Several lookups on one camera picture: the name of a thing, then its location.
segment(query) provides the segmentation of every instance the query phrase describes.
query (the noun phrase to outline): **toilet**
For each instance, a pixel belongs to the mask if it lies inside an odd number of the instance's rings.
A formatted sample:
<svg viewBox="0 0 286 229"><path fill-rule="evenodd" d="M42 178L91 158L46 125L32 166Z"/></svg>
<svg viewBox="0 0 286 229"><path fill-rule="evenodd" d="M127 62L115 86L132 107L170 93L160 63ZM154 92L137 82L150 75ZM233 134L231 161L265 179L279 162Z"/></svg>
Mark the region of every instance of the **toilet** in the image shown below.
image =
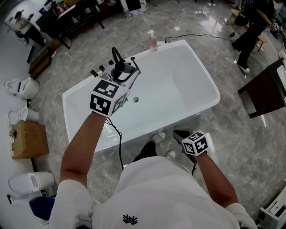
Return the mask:
<svg viewBox="0 0 286 229"><path fill-rule="evenodd" d="M28 77L24 81L14 79L4 82L4 88L11 94L23 99L32 99L40 89L40 84Z"/></svg>
<svg viewBox="0 0 286 229"><path fill-rule="evenodd" d="M12 176L8 180L10 189L18 194L29 194L45 189L55 183L51 172L34 172Z"/></svg>
<svg viewBox="0 0 286 229"><path fill-rule="evenodd" d="M16 125L16 123L19 120L38 123L39 118L40 118L40 115L38 112L26 106L21 111L10 109L7 113L7 119L8 119L9 125Z"/></svg>

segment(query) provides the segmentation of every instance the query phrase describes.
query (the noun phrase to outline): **white bathtub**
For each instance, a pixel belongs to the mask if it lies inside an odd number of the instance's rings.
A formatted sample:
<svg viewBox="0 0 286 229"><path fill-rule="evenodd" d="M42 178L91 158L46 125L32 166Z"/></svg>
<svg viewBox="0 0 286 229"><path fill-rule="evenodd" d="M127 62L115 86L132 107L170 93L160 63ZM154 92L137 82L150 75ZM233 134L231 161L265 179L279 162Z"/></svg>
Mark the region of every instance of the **white bathtub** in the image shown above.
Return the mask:
<svg viewBox="0 0 286 229"><path fill-rule="evenodd" d="M185 40L160 46L156 53L134 55L138 76L128 102L110 119L122 133L122 142L145 135L216 105L220 94L211 76ZM72 138L90 114L93 76L63 94L67 136ZM96 151L119 144L112 126L105 125Z"/></svg>

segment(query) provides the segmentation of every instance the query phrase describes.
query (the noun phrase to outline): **soap dispenser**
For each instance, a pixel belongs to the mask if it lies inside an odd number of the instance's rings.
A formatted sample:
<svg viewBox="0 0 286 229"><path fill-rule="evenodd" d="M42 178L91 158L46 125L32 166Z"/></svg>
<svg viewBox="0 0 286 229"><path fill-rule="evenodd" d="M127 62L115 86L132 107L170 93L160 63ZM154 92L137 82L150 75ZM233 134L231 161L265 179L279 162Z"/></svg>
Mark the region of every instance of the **soap dispenser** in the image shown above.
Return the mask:
<svg viewBox="0 0 286 229"><path fill-rule="evenodd" d="M157 46L157 40L156 37L154 36L154 31L150 30L148 32L148 34L150 34L150 38L149 38L149 42L150 42L150 50L152 52L156 52L158 50L158 46Z"/></svg>

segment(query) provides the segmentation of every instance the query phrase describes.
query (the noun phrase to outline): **hand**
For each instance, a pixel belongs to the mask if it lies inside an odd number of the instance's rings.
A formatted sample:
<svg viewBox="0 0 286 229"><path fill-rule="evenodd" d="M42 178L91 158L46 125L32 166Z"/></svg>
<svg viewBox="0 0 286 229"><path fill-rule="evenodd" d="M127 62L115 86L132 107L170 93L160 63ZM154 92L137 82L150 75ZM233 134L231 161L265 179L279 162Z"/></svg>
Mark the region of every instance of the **hand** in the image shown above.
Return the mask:
<svg viewBox="0 0 286 229"><path fill-rule="evenodd" d="M277 30L275 29L275 27L274 27L273 24L270 26L270 29L271 29L271 31L274 32L274 33L277 31Z"/></svg>

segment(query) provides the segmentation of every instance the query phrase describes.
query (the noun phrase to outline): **marble floor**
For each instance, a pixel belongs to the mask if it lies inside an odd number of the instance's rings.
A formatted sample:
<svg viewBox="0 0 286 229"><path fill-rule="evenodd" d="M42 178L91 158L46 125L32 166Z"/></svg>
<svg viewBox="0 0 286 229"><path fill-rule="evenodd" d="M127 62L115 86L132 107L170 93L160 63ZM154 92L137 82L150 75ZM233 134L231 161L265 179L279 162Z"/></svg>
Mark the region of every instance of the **marble floor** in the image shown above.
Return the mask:
<svg viewBox="0 0 286 229"><path fill-rule="evenodd" d="M111 59L111 48L117 47L123 57L142 52L148 41L146 32L153 29L158 41L167 36L186 33L211 34L227 38L236 28L233 21L225 25L230 17L230 7L216 1L157 0L158 6L147 5L147 12L126 19L116 15L103 21L105 29L99 25L72 41L71 49L61 47L53 57L51 66L37 79L41 88L32 100L31 107L40 113L40 123L46 126L50 153L37 158L38 170L52 171L58 182L61 158L68 146L67 132L63 116L62 94L75 84L90 76L92 69L98 71L100 65L107 65ZM224 172L236 189L239 201L249 214L256 219L260 206L265 206L283 187L286 175L286 109L280 109L264 117L250 119L237 93L243 85L259 74L267 65L278 59L281 49L279 41L264 32L270 42L258 52L257 47L248 59L252 71L245 76L234 63L238 53L231 42L244 32L239 28L229 40L209 36L183 37L203 62L215 84L221 99L218 105L185 119L175 126L165 127L167 138L157 147L158 154L168 150L181 149L172 137L175 128L192 128L209 132L213 138L216 153L211 157ZM124 164L133 161L153 133L126 142L122 146ZM183 154L178 153L178 162L188 168L193 164ZM121 174L118 147L95 154L88 174L88 189L96 203L106 201L114 192ZM199 168L195 178L204 187Z"/></svg>

